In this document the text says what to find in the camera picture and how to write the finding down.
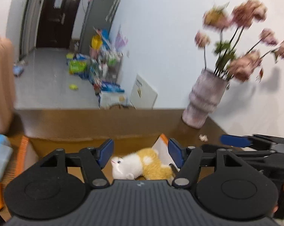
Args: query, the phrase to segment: dark brown door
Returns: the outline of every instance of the dark brown door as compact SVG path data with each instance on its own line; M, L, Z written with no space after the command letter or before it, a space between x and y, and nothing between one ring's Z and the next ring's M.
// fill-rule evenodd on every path
M68 48L80 0L44 0L36 47Z

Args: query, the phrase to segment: gray ribbed panel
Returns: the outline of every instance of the gray ribbed panel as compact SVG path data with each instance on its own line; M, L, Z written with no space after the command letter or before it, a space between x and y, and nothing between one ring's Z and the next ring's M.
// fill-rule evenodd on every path
M116 180L93 190L74 212L49 221L13 217L5 226L277 226L270 218L233 222L204 211L186 190L166 181Z

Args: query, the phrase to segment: pile of clutter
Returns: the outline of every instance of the pile of clutter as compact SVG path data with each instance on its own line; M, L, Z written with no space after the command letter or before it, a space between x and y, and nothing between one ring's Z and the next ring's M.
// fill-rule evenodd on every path
M90 55L68 53L66 55L69 73L78 75L81 79L88 80L94 87L96 96L99 97L99 107L108 109L113 105L128 105L128 98L124 89L117 84L119 71L123 59L121 48L127 44L120 30L117 34L115 45L108 40L106 30L96 30L97 34L91 39ZM71 84L70 89L77 90Z

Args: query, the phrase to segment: yellow plush body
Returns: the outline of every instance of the yellow plush body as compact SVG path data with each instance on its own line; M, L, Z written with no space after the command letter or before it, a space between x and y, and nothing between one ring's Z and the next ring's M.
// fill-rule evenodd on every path
M170 166L163 165L155 150L151 148L141 149L137 152L142 168L143 177L147 180L172 180L173 172Z

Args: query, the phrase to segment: bouquet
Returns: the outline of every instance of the bouquet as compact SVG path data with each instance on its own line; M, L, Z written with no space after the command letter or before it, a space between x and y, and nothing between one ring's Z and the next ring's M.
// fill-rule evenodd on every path
M278 57L284 59L284 40L278 45L275 33L271 29L265 28L259 35L259 41L245 54L237 56L235 48L243 31L250 28L254 21L265 21L267 8L258 0L247 0L233 9L230 18L225 11L227 6L228 4L220 7L214 6L203 17L204 27L213 28L220 33L220 40L215 43L214 49L214 54L218 56L214 74L224 80L235 78L241 82L245 82L250 78L255 68L261 67L257 77L260 81L263 77L261 63L266 55L273 54L275 62L277 62ZM223 31L232 26L236 27L233 37L230 40L224 40ZM210 38L205 33L198 31L195 36L195 43L198 48L204 50L206 69L206 46L210 44ZM274 46L274 48L261 55L260 51L255 49L259 43Z

